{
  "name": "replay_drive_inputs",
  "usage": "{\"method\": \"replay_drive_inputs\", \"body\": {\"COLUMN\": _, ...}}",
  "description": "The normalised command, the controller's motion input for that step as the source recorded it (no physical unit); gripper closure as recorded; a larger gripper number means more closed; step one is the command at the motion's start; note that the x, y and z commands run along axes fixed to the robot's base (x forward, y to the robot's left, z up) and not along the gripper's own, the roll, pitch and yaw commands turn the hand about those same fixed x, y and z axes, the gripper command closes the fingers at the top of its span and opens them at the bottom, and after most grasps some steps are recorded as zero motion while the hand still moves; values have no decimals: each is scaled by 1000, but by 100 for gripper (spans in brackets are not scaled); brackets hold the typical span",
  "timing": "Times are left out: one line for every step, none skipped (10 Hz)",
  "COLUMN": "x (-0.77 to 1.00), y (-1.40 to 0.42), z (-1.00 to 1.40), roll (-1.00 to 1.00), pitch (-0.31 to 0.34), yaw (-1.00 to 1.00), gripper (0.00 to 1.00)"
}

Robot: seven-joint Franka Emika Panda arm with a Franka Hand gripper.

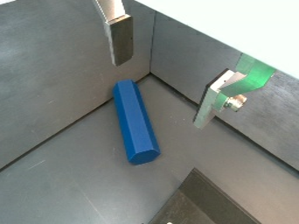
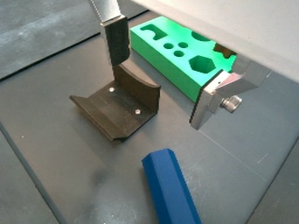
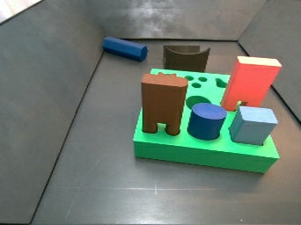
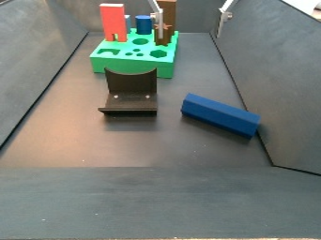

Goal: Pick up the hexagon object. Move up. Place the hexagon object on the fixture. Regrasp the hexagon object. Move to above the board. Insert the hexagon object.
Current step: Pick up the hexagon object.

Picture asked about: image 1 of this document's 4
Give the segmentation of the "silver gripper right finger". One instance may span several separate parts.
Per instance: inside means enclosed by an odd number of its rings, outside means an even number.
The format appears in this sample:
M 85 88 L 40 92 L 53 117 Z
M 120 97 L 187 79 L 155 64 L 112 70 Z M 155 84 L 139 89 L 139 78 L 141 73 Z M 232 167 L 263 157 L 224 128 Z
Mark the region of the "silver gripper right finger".
M 194 125 L 203 129 L 223 109 L 238 112 L 247 102 L 244 93 L 260 89 L 272 77 L 276 69 L 242 54 L 234 70 L 226 69 L 206 86 Z

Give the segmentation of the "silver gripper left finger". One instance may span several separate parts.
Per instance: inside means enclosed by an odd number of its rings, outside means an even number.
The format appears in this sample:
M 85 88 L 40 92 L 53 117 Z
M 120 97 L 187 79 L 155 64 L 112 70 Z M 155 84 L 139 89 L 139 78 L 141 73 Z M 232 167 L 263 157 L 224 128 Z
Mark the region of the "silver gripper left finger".
M 133 56 L 133 18 L 121 0 L 92 0 L 101 16 L 112 64 L 119 67 Z

